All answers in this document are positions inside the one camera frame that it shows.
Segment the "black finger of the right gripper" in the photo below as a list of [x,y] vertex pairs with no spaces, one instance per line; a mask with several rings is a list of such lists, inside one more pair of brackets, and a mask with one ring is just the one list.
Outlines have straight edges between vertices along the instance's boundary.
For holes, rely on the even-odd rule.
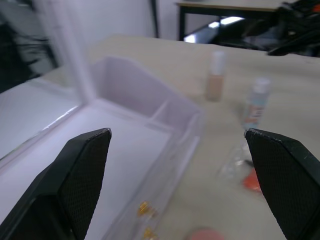
[[267,37],[276,38],[283,29],[283,22],[279,19],[259,19],[246,28],[243,33],[244,37],[257,37],[266,35]]
[[296,38],[283,42],[267,52],[269,56],[286,56],[288,54],[319,57],[320,38]]

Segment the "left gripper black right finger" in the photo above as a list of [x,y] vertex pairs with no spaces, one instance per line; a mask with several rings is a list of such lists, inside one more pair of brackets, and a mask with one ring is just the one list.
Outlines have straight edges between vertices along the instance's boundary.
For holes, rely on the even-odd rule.
[[248,143],[261,192],[288,240],[320,238],[320,162],[298,140],[249,128]]

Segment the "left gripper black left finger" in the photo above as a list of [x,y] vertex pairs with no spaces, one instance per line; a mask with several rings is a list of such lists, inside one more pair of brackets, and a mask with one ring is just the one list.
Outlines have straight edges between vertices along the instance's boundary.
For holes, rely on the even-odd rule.
[[70,139],[0,225],[2,240],[83,240],[95,212],[112,132]]

